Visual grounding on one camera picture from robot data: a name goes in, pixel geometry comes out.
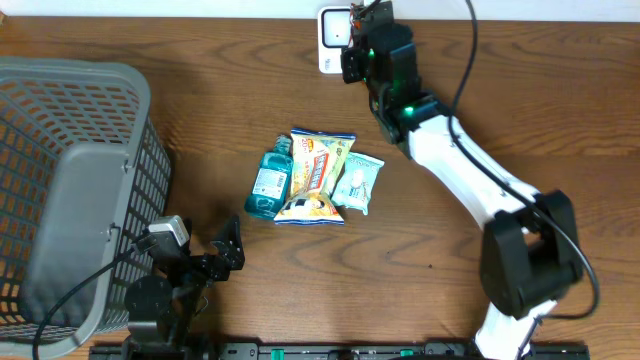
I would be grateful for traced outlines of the teal mouthwash bottle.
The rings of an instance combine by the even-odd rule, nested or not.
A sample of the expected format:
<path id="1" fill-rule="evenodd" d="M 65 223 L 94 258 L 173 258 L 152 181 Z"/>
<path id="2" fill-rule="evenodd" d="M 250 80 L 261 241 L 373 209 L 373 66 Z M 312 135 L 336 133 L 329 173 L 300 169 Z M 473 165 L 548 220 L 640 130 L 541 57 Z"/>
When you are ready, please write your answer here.
<path id="1" fill-rule="evenodd" d="M 293 169 L 292 139 L 276 138 L 274 148 L 265 152 L 244 210 L 251 216 L 273 220 L 287 198 Z"/>

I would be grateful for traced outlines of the yellow chips bag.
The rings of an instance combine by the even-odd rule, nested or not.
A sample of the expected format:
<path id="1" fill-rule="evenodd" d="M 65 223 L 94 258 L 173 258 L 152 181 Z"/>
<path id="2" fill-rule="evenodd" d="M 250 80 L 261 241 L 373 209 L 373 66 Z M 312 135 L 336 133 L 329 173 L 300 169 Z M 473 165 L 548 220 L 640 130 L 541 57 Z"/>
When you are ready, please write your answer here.
<path id="1" fill-rule="evenodd" d="M 275 216 L 275 223 L 343 225 L 331 194 L 356 135 L 294 128 L 291 138 L 294 164 L 289 195 Z"/>

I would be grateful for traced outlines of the pale green wet wipes pack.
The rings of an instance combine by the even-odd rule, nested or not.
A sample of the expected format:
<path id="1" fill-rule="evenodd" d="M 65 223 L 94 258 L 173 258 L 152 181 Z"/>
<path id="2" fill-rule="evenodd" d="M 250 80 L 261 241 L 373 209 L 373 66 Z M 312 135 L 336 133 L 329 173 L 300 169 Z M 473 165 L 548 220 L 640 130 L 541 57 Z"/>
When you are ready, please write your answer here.
<path id="1" fill-rule="evenodd" d="M 384 165 L 383 160 L 350 152 L 345 161 L 344 172 L 331 197 L 333 204 L 357 209 L 367 215 L 375 181 Z"/>

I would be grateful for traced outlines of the red orange snack stick packet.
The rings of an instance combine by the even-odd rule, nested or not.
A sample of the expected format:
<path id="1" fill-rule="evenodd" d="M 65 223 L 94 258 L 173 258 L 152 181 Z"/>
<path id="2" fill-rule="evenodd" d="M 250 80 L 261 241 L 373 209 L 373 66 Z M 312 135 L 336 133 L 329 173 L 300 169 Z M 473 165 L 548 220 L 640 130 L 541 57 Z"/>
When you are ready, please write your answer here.
<path id="1" fill-rule="evenodd" d="M 350 18 L 349 22 L 354 25 L 361 17 L 361 12 L 365 9 L 363 4 L 352 3 L 350 6 Z"/>

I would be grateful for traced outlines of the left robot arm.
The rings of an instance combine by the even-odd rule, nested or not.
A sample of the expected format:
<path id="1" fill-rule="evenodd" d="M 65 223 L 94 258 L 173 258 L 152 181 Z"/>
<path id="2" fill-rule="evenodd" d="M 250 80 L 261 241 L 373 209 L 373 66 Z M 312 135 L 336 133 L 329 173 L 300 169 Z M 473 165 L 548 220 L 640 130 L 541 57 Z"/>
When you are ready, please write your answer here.
<path id="1" fill-rule="evenodd" d="M 160 217 L 134 241 L 134 252 L 148 255 L 160 271 L 130 285 L 125 294 L 130 336 L 124 359 L 214 359 L 206 335 L 192 335 L 193 320 L 211 303 L 203 292 L 229 279 L 245 264 L 240 219 L 233 215 L 216 234 L 215 254 L 193 255 L 190 227 L 178 215 Z"/>

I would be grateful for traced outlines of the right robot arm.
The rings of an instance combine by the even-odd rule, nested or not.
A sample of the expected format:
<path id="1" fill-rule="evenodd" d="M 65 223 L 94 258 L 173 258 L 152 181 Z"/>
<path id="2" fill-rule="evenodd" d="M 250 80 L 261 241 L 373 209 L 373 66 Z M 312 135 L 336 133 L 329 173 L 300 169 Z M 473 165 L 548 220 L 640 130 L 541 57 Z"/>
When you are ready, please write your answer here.
<path id="1" fill-rule="evenodd" d="M 466 134 L 455 105 L 423 88 L 413 32 L 395 20 L 391 2 L 353 4 L 348 21 L 344 81 L 367 87 L 387 141 L 435 175 L 482 230 L 480 279 L 489 307 L 473 339 L 477 353 L 487 359 L 531 354 L 536 327 L 553 317 L 588 267 L 571 201 L 506 171 Z"/>

